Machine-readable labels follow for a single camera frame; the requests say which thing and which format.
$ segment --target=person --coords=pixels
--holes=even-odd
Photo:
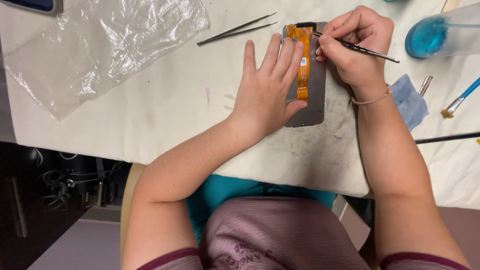
[[[329,58],[359,105],[363,165],[376,201],[375,244],[382,269],[468,269],[443,224],[427,166],[384,80],[385,61],[344,48],[334,37],[387,54],[393,22],[359,6],[330,21],[318,61]],[[336,216],[316,200],[238,197],[210,216],[197,248],[185,205],[219,166],[282,127],[307,103],[286,105],[304,45],[274,34],[259,69],[245,45],[233,112],[164,153],[140,177],[132,197],[122,268],[369,269]]]

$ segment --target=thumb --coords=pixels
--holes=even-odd
[[[296,100],[290,104],[287,105],[287,109],[285,111],[285,122],[288,121],[290,118],[292,118],[295,113],[300,111],[301,109],[307,107],[307,102],[303,100]]]
[[[322,35],[318,41],[324,51],[326,57],[333,61],[333,63],[340,68],[348,65],[350,57],[354,57],[354,51],[345,48],[340,42],[329,35]]]

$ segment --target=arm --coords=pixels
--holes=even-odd
[[[358,101],[387,92],[384,60],[344,48],[332,37],[387,54],[393,22],[360,6],[325,27],[318,60],[330,58]],[[399,252],[432,254],[469,266],[442,222],[433,198],[430,175],[391,96],[360,105],[360,150],[376,200],[377,257]]]
[[[260,142],[307,106],[286,105],[303,44],[275,34],[260,69],[253,42],[245,46],[243,77],[233,112],[223,122],[161,155],[142,174],[132,209],[122,268],[137,269],[170,252],[196,247],[184,199],[219,166]]]

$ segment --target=phone screen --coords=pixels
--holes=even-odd
[[[54,0],[7,0],[16,5],[41,11],[52,11]]]

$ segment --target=shirt sleeve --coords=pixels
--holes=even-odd
[[[387,256],[380,262],[380,268],[382,270],[469,270],[449,259],[414,252]]]
[[[198,249],[185,248],[163,255],[144,264],[138,270],[203,270]]]

